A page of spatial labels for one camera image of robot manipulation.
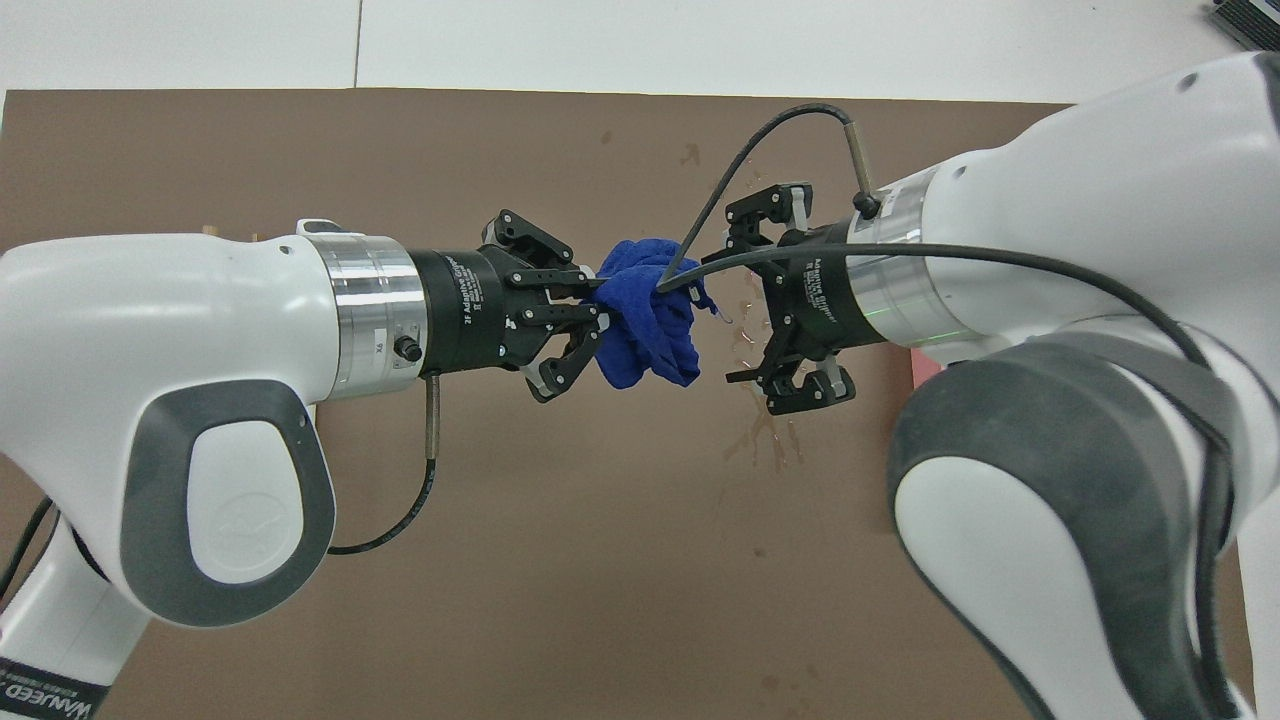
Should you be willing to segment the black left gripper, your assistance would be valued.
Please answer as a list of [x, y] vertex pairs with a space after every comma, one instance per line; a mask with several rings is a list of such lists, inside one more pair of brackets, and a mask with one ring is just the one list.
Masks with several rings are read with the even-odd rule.
[[[412, 250], [410, 256], [426, 293], [421, 375], [520, 366], [532, 397], [547, 404], [581, 377], [611, 327], [600, 305], [530, 307], [530, 291], [588, 299], [602, 279], [573, 260], [567, 243], [509, 209], [486, 225], [477, 250]], [[562, 354], [539, 361], [558, 334], [567, 337]]]

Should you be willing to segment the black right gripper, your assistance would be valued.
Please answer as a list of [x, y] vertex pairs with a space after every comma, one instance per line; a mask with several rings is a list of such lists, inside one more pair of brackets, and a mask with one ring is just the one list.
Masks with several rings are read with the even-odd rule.
[[[756, 249], [769, 245], [762, 223], [809, 231], [813, 187], [806, 182], [773, 184], [724, 209], [728, 229], [726, 249]], [[783, 313], [797, 327], [792, 348], [767, 345], [758, 366], [727, 374], [728, 383], [749, 383], [765, 398], [765, 409], [780, 416], [806, 413], [856, 396], [849, 372], [837, 361], [840, 350], [879, 345], [886, 338], [867, 320], [855, 300], [849, 278], [849, 258], [791, 258], [783, 261]], [[800, 382], [796, 377], [805, 359], [815, 369]]]

